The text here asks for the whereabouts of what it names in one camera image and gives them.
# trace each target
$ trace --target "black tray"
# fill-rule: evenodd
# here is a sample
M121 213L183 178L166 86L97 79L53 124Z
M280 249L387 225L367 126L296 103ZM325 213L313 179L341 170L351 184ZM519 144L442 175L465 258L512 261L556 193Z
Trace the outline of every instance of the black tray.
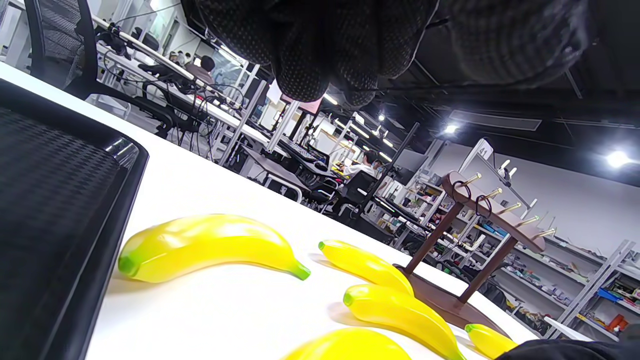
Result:
M0 358L82 359L148 154L0 80Z

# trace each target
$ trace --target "keyboard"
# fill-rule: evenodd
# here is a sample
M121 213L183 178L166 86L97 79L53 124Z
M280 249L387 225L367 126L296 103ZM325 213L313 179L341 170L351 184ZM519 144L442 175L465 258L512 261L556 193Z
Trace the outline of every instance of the keyboard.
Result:
M288 137L282 135L280 137L280 141L283 142L288 148L290 148L291 150L293 150L296 153L298 153L298 156L300 156L302 158L302 160L306 161L307 163L313 163L313 162L318 161L304 147L302 147L302 146L296 144L295 142L291 141Z

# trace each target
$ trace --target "brass peg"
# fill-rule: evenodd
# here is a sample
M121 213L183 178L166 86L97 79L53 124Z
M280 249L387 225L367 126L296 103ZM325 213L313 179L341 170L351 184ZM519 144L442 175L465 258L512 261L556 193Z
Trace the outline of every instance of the brass peg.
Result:
M508 213L509 211L513 211L513 210L519 208L520 206L522 206L522 203L521 202L516 202L515 204L511 205L510 207L505 208L504 210L498 211L497 214L498 215L502 215L504 213Z
M534 238L534 239L542 238L542 237L544 237L544 236L553 235L553 234L555 234L555 233L556 233L556 230L555 230L555 229L549 229L549 230L547 230L547 231L543 231L543 232L542 232L542 233L540 233L540 234L537 234L537 235L536 235L536 236L534 236L533 238Z
M474 181L480 179L482 177L482 175L479 172L476 172L476 174L469 180L465 181L464 183L460 184L460 186L466 186L469 185L470 183L473 183Z
M484 199L493 199L496 195L501 194L501 193L502 193L502 188L497 188L494 191L492 191L489 195L483 196L483 200Z
M538 215L536 215L536 216L534 216L534 217L532 217L532 218L530 218L528 220L524 220L523 222L520 222L518 225L516 225L516 227L520 227L520 226L523 226L523 225L531 224L532 222L536 222L538 220L540 220L540 217Z

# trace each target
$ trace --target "wooden leg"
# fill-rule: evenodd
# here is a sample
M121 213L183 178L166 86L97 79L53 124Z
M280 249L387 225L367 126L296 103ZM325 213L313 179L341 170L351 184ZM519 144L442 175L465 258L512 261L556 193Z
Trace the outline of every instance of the wooden leg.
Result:
M466 304L469 301L471 295L473 295L488 278L491 276L491 273L495 271L495 269L500 266L502 260L506 258L506 256L513 250L513 247L516 246L518 240L510 237L502 247L498 249L495 255L491 258L491 260L484 266L484 269L480 271L480 273L476 276L476 278L469 284L465 292L462 293L458 297L458 300Z
M415 253L413 258L409 262L409 265L404 268L404 272L406 275L410 275L411 273L413 273L418 264L424 259L425 256L427 256L427 254L429 254L429 251L431 251L431 249L433 249L433 246L436 245L436 242L438 242L438 239L442 236L442 233L444 233L444 231L451 225L453 220L456 218L456 216L458 216L458 214L464 207L465 206L460 202L455 203L453 207L451 207L442 221L440 221L438 226L436 226L435 230L424 241L418 252Z

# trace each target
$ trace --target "black ceiling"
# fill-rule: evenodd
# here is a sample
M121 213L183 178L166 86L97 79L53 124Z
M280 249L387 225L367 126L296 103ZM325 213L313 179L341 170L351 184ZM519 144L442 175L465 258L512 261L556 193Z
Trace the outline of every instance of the black ceiling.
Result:
M433 22L446 18L445 9L443 0ZM592 45L560 78L532 90L382 92L361 109L371 118L366 127L376 129L378 114L384 113L387 138L398 145L413 123L419 122L410 147L425 151L434 136L443 137L442 129L453 110L541 119L535 131L465 123L448 139L473 146L488 137L495 150L507 156L640 186L640 164L613 170L604 160L606 154L619 149L640 160L640 38L636 25L640 1L590 0L589 11ZM445 24L425 32L414 62L403 75L381 79L379 86L424 87L469 80L458 66ZM323 101L323 108L336 115L350 112L328 101ZM392 154L379 139L371 138L369 144Z

